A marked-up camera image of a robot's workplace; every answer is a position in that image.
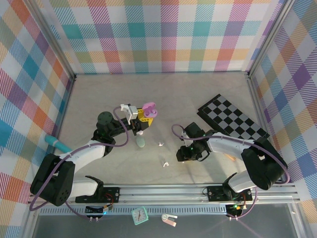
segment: gray floor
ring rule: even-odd
[[[106,157],[78,171],[76,176],[91,175],[105,183],[121,184],[223,182],[234,172],[245,170],[243,162],[233,162],[218,153],[211,154],[202,163],[177,162],[176,152],[183,143],[170,129],[174,123],[187,126],[195,121],[205,131],[209,130],[196,112],[218,93],[257,121],[244,73],[79,75],[59,138],[75,149],[90,140],[99,113],[112,112],[120,104],[142,107],[153,101],[158,116],[144,132],[144,148],[136,145],[130,132],[132,138],[128,145],[113,149]],[[115,139],[121,144],[126,136],[119,135]],[[163,147],[158,146],[159,141],[165,143]],[[163,168],[165,161],[169,167]]]

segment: teal alarm clock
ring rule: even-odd
[[[149,220],[149,216],[145,207],[139,207],[133,210],[131,213],[135,225],[141,224]]]

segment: chessboard mat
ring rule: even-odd
[[[269,134],[218,94],[198,109],[197,114],[213,129],[240,139],[257,140]]]

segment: teal marker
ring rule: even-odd
[[[72,151],[72,149],[70,149],[69,147],[67,147],[67,146],[64,145],[63,143],[61,143],[61,142],[60,142],[59,140],[57,140],[54,136],[46,135],[46,136],[45,136],[45,141],[46,141],[49,145],[51,145],[51,146],[53,146],[53,147],[59,149],[59,150],[60,150],[61,152],[63,152],[63,153],[67,153],[67,152]]]

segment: plaid wall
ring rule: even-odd
[[[139,73],[246,70],[283,0],[37,2],[75,72]]]
[[[0,6],[0,238],[14,238],[71,81],[23,1]]]
[[[317,0],[297,0],[255,74],[275,147],[317,237]]]
[[[258,41],[257,47],[256,47],[256,49],[254,50],[254,52],[253,52],[253,54],[252,54],[251,60],[249,61],[249,64],[248,64],[248,66],[247,66],[246,71],[249,71],[249,70],[250,70],[250,68],[251,68],[251,66],[252,66],[252,64],[253,64],[253,62],[254,62],[254,60],[256,59],[256,57],[257,57],[257,55],[258,55],[258,53],[259,53],[259,51],[260,51],[260,49],[261,49],[261,47],[262,47],[262,45],[263,45],[264,40],[266,39],[266,37],[267,37],[267,35],[268,35],[268,33],[269,33],[269,31],[270,31],[270,29],[271,29],[273,23],[274,23],[274,20],[276,19],[277,15],[279,14],[279,12],[280,12],[280,10],[281,10],[281,7],[283,6],[283,3],[284,3],[285,1],[286,1],[286,0],[279,0],[279,1],[278,1],[278,4],[276,5],[276,7],[275,7],[275,9],[274,9],[274,12],[273,12],[272,15],[271,15],[271,18],[269,19],[269,21],[268,21],[268,23],[267,23],[267,25],[266,25],[266,28],[265,28],[265,30],[263,31],[260,40]]]

